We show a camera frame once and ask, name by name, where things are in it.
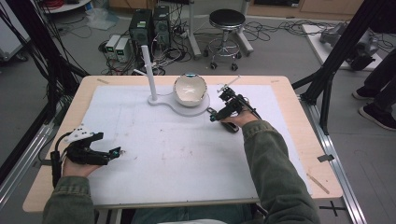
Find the person's arm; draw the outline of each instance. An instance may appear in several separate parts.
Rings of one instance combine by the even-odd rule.
[[[268,211],[264,222],[320,223],[305,183],[289,160],[282,135],[248,111],[223,121],[242,127],[251,176],[261,205]]]
[[[65,159],[63,177],[46,203],[44,224],[94,223],[93,203],[87,176],[99,168]]]

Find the floor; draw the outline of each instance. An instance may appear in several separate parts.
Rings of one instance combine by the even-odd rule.
[[[115,27],[107,31],[89,29],[87,20],[78,21],[85,16],[82,10],[72,14],[63,14],[54,18],[58,27],[66,32],[62,36],[65,47],[76,61],[90,74],[101,75],[107,67],[106,61],[98,46],[108,40],[111,34],[122,34],[129,26],[127,18],[120,18]],[[283,20],[248,17],[247,21],[277,27]],[[207,17],[195,20],[202,30],[197,33],[216,32],[207,23]],[[316,72],[320,63],[305,36],[292,35],[285,30],[266,32],[260,39],[251,41],[254,52],[249,57],[238,60],[239,69],[231,70],[228,60],[218,62],[219,67],[212,70],[210,60],[201,58],[184,63],[172,63],[164,69],[166,75],[181,75],[194,72],[200,75],[252,75],[252,76],[285,76],[291,83]],[[196,36],[199,46],[213,38],[208,35]],[[254,35],[247,34],[250,40]],[[396,38],[386,35],[389,42],[396,44]],[[384,58],[386,52],[378,54]],[[29,128],[34,118],[46,103],[46,81],[40,76],[32,60],[22,63],[16,60],[2,63],[0,66],[0,115],[2,117],[0,141],[2,142],[0,163],[16,146]],[[396,132],[386,131],[361,117],[357,110],[366,104],[357,101],[351,93],[360,87],[369,72],[339,70],[332,84],[332,99],[329,114],[329,133],[348,180],[355,192],[367,223],[396,223]],[[296,90],[303,93],[306,87]],[[0,223],[40,223],[41,214],[28,214],[22,211],[21,205],[28,193],[38,168],[30,168],[21,183],[0,211]],[[351,223],[345,205],[341,199],[331,202],[317,200],[322,223]]]

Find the bowl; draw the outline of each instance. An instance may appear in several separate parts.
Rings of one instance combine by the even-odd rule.
[[[181,105],[197,106],[203,101],[206,89],[206,82],[202,77],[186,73],[176,79],[174,95]]]

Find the shoe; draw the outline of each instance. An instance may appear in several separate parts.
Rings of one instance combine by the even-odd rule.
[[[379,94],[379,91],[367,90],[365,87],[361,87],[358,90],[352,92],[353,97],[358,100],[374,100]]]
[[[360,108],[359,113],[384,129],[396,131],[396,120],[392,114],[378,109],[373,103]]]

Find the hand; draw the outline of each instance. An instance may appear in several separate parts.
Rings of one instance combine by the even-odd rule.
[[[67,157],[64,160],[64,173],[63,176],[82,176],[87,177],[93,171],[101,167],[100,165],[88,165],[88,164],[78,164],[73,163]]]
[[[245,124],[253,120],[258,119],[249,110],[244,108],[238,116],[222,119],[221,122],[231,122],[242,128]]]

